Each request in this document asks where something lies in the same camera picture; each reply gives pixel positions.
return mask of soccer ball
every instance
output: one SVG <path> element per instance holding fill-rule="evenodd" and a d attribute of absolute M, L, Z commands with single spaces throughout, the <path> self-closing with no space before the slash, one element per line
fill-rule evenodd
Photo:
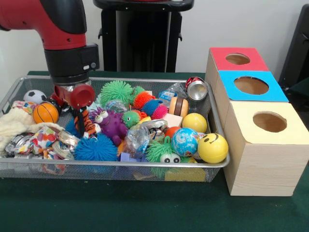
<path fill-rule="evenodd" d="M 24 95 L 25 102 L 34 102 L 36 104 L 41 104 L 46 100 L 46 95 L 37 89 L 30 90 Z"/>

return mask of circular hole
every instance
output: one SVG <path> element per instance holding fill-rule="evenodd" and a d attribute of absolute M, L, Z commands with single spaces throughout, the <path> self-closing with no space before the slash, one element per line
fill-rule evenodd
<path fill-rule="evenodd" d="M 251 76 L 242 76 L 234 81 L 236 88 L 241 92 L 261 95 L 267 93 L 269 90 L 266 82 Z"/>
<path fill-rule="evenodd" d="M 229 54 L 225 58 L 228 62 L 236 65 L 243 65 L 243 64 L 249 64 L 250 59 L 249 57 L 245 56 L 244 54 L 240 53 L 233 53 Z"/>
<path fill-rule="evenodd" d="M 259 112 L 254 115 L 253 122 L 269 132 L 280 132 L 287 126 L 286 119 L 274 112 Z"/>

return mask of purple plush monster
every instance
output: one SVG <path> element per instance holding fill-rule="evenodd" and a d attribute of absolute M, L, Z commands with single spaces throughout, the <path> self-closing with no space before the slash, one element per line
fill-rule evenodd
<path fill-rule="evenodd" d="M 101 132 L 109 137 L 116 146 L 121 144 L 121 139 L 124 139 L 128 128 L 122 120 L 122 115 L 114 111 L 105 111 L 102 108 L 97 108 L 89 113 L 89 118 L 98 123 L 101 127 Z"/>

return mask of red square lid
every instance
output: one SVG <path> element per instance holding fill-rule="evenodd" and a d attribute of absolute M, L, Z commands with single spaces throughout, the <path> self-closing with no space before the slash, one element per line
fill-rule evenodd
<path fill-rule="evenodd" d="M 212 47 L 210 50 L 219 71 L 269 71 L 255 48 Z"/>

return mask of wire basket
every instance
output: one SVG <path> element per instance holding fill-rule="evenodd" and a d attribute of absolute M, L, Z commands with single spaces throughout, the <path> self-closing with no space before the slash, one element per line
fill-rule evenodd
<path fill-rule="evenodd" d="M 112 80 L 114 79 L 91 78 L 96 96 L 102 86 Z M 185 83 L 184 80 L 120 78 L 117 80 L 126 81 L 133 87 L 142 86 L 145 90 L 152 90 L 155 96 L 175 82 Z M 205 100 L 189 101 L 189 112 L 202 114 L 207 119 L 207 133 L 213 132 L 224 136 L 212 89 L 208 84 L 207 87 L 209 93 Z M 48 76 L 20 78 L 0 103 L 1 114 L 7 113 L 14 101 L 23 99 L 24 94 L 32 89 L 38 89 L 50 96 L 53 93 L 53 83 Z M 58 124 L 65 127 L 71 119 L 70 113 L 64 113 Z M 0 158 L 0 177 L 211 182 L 220 168 L 225 167 L 229 161 L 229 154 L 224 161 L 217 164 Z"/>

